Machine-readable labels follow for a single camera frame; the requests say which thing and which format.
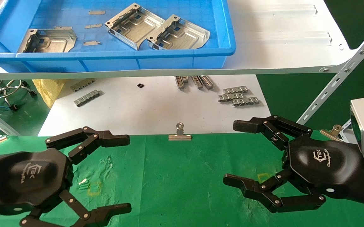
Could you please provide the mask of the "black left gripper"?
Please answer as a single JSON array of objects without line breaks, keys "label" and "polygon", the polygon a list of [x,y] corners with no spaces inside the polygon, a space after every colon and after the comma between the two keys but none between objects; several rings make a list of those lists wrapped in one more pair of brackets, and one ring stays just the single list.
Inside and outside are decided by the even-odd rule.
[{"label": "black left gripper", "polygon": [[[114,148],[130,144],[129,135],[113,135],[109,130],[78,128],[45,140],[47,150],[0,154],[0,215],[30,212],[20,221],[21,227],[60,227],[40,220],[42,213],[62,201],[79,217],[72,227],[104,227],[115,215],[130,213],[130,203],[98,207],[88,211],[68,190],[73,167],[97,148]],[[61,149],[77,145],[68,153]]]}]

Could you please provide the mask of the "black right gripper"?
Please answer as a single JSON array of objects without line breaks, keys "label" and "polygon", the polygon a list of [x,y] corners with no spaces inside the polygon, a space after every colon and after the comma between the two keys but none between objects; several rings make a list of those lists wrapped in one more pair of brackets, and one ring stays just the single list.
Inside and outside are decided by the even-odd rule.
[{"label": "black right gripper", "polygon": [[[310,138],[311,128],[278,115],[253,117],[249,121],[235,120],[233,130],[260,133],[275,147],[287,148],[289,166],[299,177],[296,186],[305,187],[304,195],[274,195],[274,190],[294,180],[291,170],[282,170],[263,183],[225,174],[223,183],[240,189],[243,197],[257,200],[271,213],[319,209],[326,202],[322,194],[336,199],[349,197],[351,178],[362,159],[355,144],[315,140]],[[295,139],[289,142],[286,135]]]}]

